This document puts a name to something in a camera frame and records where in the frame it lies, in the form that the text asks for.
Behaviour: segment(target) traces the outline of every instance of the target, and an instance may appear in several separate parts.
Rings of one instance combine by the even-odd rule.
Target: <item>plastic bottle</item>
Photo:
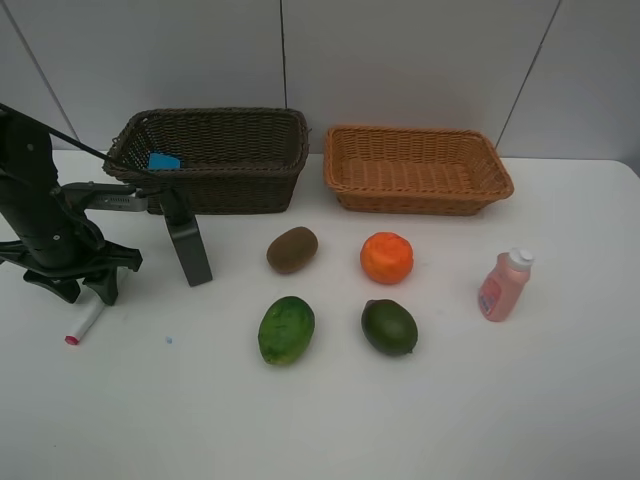
[[[533,260],[533,254],[524,248],[512,248],[498,255],[495,268],[487,275],[478,294],[478,306],[487,320],[507,319],[531,277]]]

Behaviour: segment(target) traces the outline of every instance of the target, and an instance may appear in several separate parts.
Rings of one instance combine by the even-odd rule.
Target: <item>white bottle cap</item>
[[[509,256],[507,257],[509,266],[520,272],[530,270],[533,260],[533,254],[525,248],[512,248],[509,250]]]

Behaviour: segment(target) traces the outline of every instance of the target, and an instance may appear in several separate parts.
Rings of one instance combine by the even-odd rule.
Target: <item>basket rim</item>
[[[435,189],[415,190],[415,189],[393,189],[393,188],[371,188],[371,187],[351,187],[339,182],[333,175],[333,136],[341,131],[378,131],[391,133],[441,133],[441,134],[458,134],[474,137],[483,142],[489,154],[493,158],[505,179],[506,185],[500,190],[477,191],[477,192],[460,192],[451,193],[443,192]],[[457,129],[457,128],[402,128],[402,127],[382,127],[369,125],[336,125],[331,127],[325,137],[325,153],[324,153],[324,180],[326,185],[336,194],[348,194],[358,197],[384,197],[384,198],[423,198],[425,200],[440,199],[453,201],[482,201],[494,202],[510,197],[514,192],[513,181],[507,172],[502,159],[498,155],[491,141],[482,133],[476,130]]]
[[[271,107],[212,107],[212,108],[158,108],[144,110],[133,115],[124,129],[113,139],[113,144],[107,156],[118,159],[125,147],[127,140],[133,130],[149,115],[173,116],[191,114],[212,114],[212,113],[246,113],[246,114],[282,114],[293,117],[298,122],[300,135],[300,152],[295,161],[288,166],[260,166],[252,162],[237,162],[230,165],[209,165],[207,167],[180,168],[175,170],[145,169],[163,178],[206,178],[224,176],[246,176],[246,177],[289,177],[300,174],[305,166],[309,155],[309,128],[304,114],[292,108],[271,108]],[[125,180],[137,180],[146,178],[143,174],[126,170],[117,165],[104,162],[102,166],[105,173],[113,177]]]

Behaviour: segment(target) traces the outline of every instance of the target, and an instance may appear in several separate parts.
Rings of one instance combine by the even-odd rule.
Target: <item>marker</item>
[[[125,278],[129,274],[128,268],[118,269],[118,288],[122,285]],[[87,304],[83,305],[77,323],[71,329],[71,332],[64,337],[64,341],[69,345],[77,345],[84,337],[87,330],[91,328],[91,325],[95,323],[106,305],[102,302],[100,297],[94,295]]]

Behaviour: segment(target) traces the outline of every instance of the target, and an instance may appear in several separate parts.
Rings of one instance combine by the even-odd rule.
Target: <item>orange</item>
[[[411,272],[413,249],[401,236],[379,232],[364,242],[360,264],[372,280],[392,285],[401,282]]]

